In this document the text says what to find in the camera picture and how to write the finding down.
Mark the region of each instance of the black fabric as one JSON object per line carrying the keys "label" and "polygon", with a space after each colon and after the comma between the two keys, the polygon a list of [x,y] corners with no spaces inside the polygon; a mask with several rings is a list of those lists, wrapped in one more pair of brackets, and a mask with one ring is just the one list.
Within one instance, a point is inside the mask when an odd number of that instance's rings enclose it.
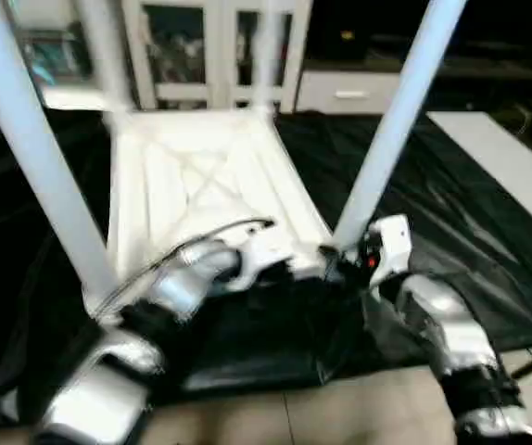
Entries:
{"label": "black fabric", "polygon": [[[330,227],[378,122],[310,113],[277,122]],[[532,216],[428,119],[415,126],[375,216],[397,212],[411,223],[414,271],[441,275],[458,289],[499,350],[532,345]],[[410,345],[404,355],[417,350]]]}
{"label": "black fabric", "polygon": [[79,445],[79,443],[53,433],[45,433],[33,438],[32,445]]}
{"label": "black fabric", "polygon": [[173,356],[176,346],[173,343],[178,343],[183,331],[183,325],[173,313],[150,301],[142,300],[122,308],[120,315],[120,329],[134,332],[137,336],[155,343],[165,357]]}
{"label": "black fabric", "polygon": [[467,431],[456,433],[457,445],[532,445],[532,436],[529,434],[516,434],[497,437],[480,437]]}
{"label": "black fabric", "polygon": [[[109,138],[95,112],[48,119],[102,234],[108,227]],[[377,118],[280,116],[276,125],[311,198],[334,226]],[[532,217],[430,121],[420,121],[378,215],[412,223],[416,270],[444,275],[468,299],[499,350],[532,345]],[[79,280],[0,134],[0,394],[19,385],[24,421],[41,413],[67,357],[95,335]],[[363,330],[356,292],[318,281],[281,283],[201,309],[183,384],[158,401],[321,384],[420,362],[396,342],[386,360]]]}

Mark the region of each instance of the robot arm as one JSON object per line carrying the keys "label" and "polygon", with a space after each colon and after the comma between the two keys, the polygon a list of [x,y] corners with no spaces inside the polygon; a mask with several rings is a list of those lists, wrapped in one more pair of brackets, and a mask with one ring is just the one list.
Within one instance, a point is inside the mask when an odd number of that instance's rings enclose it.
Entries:
{"label": "robot arm", "polygon": [[238,251],[216,239],[182,248],[163,264],[147,298],[121,310],[121,324],[103,332],[53,398],[33,442],[135,443],[185,325],[215,282],[239,268]]}
{"label": "robot arm", "polygon": [[[209,293],[219,286],[224,292],[247,288],[260,270],[290,259],[290,250],[273,248],[263,232],[240,249],[200,237],[165,261],[147,297],[121,310],[122,323],[103,332],[52,399],[34,442],[136,443],[155,381],[169,379],[175,348]],[[351,269],[339,268],[337,276],[357,276],[370,288],[363,307],[376,339],[383,342],[394,325],[422,345],[453,413],[458,443],[532,444],[519,388],[482,325],[453,288],[409,272],[411,251],[406,217],[379,220],[356,250],[345,252]]]}
{"label": "robot arm", "polygon": [[[532,425],[519,387],[506,374],[462,296],[436,278],[408,272],[404,259],[411,249],[408,233],[404,216],[380,220],[361,248],[362,254],[379,252],[380,258],[364,304],[371,325],[382,327],[374,329],[374,336],[383,343],[379,336],[384,325],[394,324],[423,347],[453,414],[458,443],[532,444]],[[372,320],[381,314],[383,320]]]}

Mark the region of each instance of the white metal leg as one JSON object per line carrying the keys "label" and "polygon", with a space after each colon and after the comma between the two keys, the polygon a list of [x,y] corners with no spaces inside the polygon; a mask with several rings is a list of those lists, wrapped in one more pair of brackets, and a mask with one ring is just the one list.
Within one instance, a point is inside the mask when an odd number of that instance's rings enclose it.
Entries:
{"label": "white metal leg", "polygon": [[276,10],[274,1],[263,0],[258,30],[251,43],[254,56],[252,79],[255,82],[252,106],[270,111],[269,92],[280,63],[278,55],[283,33],[283,16]]}
{"label": "white metal leg", "polygon": [[371,219],[424,103],[466,0],[431,0],[400,75],[399,87],[381,120],[334,232],[334,243],[357,242]]}
{"label": "white metal leg", "polygon": [[123,119],[124,114],[133,107],[128,93],[118,23],[108,0],[79,0],[78,4],[95,61],[95,75],[109,105],[107,119],[115,132],[118,128],[116,120]]}
{"label": "white metal leg", "polygon": [[311,0],[297,2],[293,9],[291,35],[286,49],[286,67],[283,81],[281,111],[292,113],[299,85],[301,62],[304,58],[307,31],[310,26]]}
{"label": "white metal leg", "polygon": [[140,106],[142,109],[155,109],[157,107],[155,84],[146,53],[146,41],[143,38],[143,36],[148,38],[146,35],[148,34],[148,27],[144,21],[146,16],[142,13],[143,7],[140,0],[122,0],[121,4]]}
{"label": "white metal leg", "polygon": [[104,297],[116,278],[103,240],[45,119],[1,8],[0,127],[85,290]]}

